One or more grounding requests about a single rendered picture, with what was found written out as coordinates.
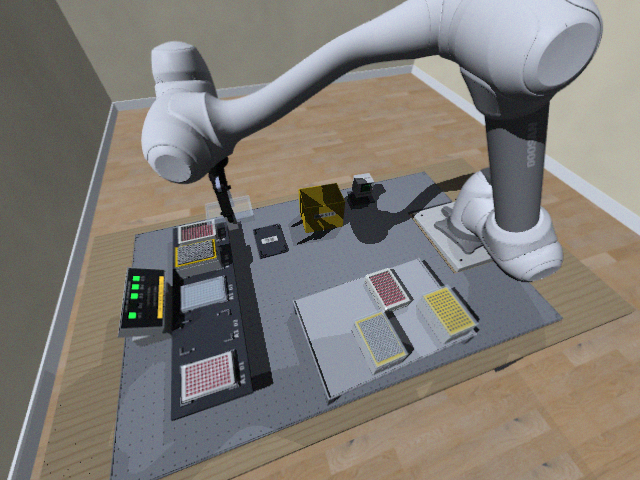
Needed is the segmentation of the yellow waste bin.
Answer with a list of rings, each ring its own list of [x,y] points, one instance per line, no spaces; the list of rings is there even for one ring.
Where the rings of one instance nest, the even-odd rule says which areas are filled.
[[[343,227],[345,200],[337,183],[298,190],[305,233]]]

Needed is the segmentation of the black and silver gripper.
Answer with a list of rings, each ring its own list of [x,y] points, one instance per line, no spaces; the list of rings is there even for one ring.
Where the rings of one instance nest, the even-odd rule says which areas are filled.
[[[221,211],[220,214],[226,220],[230,230],[239,229],[231,204],[229,203],[232,196],[230,193],[231,186],[227,185],[224,167],[228,164],[228,157],[221,160],[215,167],[209,171],[209,180],[212,182],[213,189],[217,196]],[[223,168],[223,169],[222,169]],[[227,183],[226,183],[227,182]],[[229,196],[229,197],[228,197]]]

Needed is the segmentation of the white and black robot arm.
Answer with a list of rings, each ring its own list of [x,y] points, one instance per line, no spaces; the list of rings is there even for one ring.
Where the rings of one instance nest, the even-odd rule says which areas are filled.
[[[465,182],[453,210],[444,206],[446,219],[434,227],[465,254],[484,246],[511,276],[541,280],[563,262],[541,206],[550,100],[585,70],[602,33],[593,0],[407,0],[234,100],[218,99],[195,46],[167,42],[151,53],[156,101],[142,130],[143,154],[164,179],[196,182],[241,139],[344,74],[439,55],[460,66],[484,115],[490,167]]]

